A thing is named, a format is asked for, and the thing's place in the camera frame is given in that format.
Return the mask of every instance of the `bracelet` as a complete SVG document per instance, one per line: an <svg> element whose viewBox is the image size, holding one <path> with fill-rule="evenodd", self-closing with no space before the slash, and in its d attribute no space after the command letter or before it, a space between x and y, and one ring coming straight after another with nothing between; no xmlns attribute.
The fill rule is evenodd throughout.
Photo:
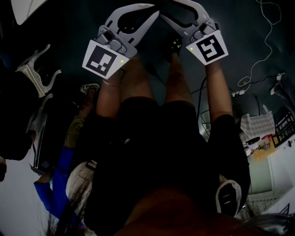
<svg viewBox="0 0 295 236"><path fill-rule="evenodd" d="M120 87L120 86L118 86L118 85L113 85L113 84L110 84L110 83L108 83L108 82L105 82L106 84L108 84L108 85L110 85L110 86L113 86L113 87Z"/></svg>

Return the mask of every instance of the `shoe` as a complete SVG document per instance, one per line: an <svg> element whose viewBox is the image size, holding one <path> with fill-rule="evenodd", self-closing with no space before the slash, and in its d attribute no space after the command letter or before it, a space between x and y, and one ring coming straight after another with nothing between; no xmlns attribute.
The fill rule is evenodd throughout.
<svg viewBox="0 0 295 236"><path fill-rule="evenodd" d="M215 201L218 213L236 216L239 211L242 190L241 186L234 180L225 180L218 188Z"/></svg>
<svg viewBox="0 0 295 236"><path fill-rule="evenodd" d="M90 89L94 89L95 91L98 91L100 89L100 85L98 83L89 83L82 85L80 88L81 93L84 93L85 95Z"/></svg>
<svg viewBox="0 0 295 236"><path fill-rule="evenodd" d="M169 33L165 39L165 58L170 63L172 53L177 53L179 56L180 49L182 47L182 39L177 33Z"/></svg>

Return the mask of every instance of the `black shoe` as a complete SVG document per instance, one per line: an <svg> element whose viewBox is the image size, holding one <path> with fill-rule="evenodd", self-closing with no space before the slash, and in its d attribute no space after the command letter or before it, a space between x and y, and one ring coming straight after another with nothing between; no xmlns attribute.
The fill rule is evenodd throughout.
<svg viewBox="0 0 295 236"><path fill-rule="evenodd" d="M177 53L179 56L180 49L183 45L181 37L177 33L169 33L165 39L165 57L168 62L171 62L172 53Z"/></svg>

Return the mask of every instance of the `white chair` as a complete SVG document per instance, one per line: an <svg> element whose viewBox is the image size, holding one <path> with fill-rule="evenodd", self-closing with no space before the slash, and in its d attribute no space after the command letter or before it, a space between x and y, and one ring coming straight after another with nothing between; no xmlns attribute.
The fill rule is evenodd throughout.
<svg viewBox="0 0 295 236"><path fill-rule="evenodd" d="M44 86L42 84L41 76L34 70L35 61L41 55L43 55L49 48L50 48L50 44L48 44L46 48L40 52L36 50L34 54L31 57L27 58L24 62L22 62L19 65L18 69L16 70L16 71L22 72L31 80L31 82L34 84L34 86L36 87L38 91L39 98L44 97L45 94L52 89L56 76L61 73L61 70L57 70L53 74L50 83L47 86Z"/></svg>
<svg viewBox="0 0 295 236"><path fill-rule="evenodd" d="M44 111L45 104L51 98L53 98L53 93L46 95L38 112L36 112L36 114L33 114L32 117L30 118L30 121L27 127L27 131L35 130L36 132L36 139L31 147L32 151L29 150L28 153L30 155L29 164L30 164L31 170L39 175L43 174L43 172L39 169L39 166L42 165L46 168L45 165L48 165L48 163L39 163L39 157L40 157L43 134L45 131L45 126L46 126L46 122L48 118L47 113L44 113L43 111Z"/></svg>

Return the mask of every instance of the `hair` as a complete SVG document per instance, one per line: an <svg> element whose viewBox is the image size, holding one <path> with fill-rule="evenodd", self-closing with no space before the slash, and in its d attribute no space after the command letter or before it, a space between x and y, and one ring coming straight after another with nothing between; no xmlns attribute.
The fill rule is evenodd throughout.
<svg viewBox="0 0 295 236"><path fill-rule="evenodd" d="M5 173L6 173L6 164L2 163L0 164L0 182L4 180Z"/></svg>

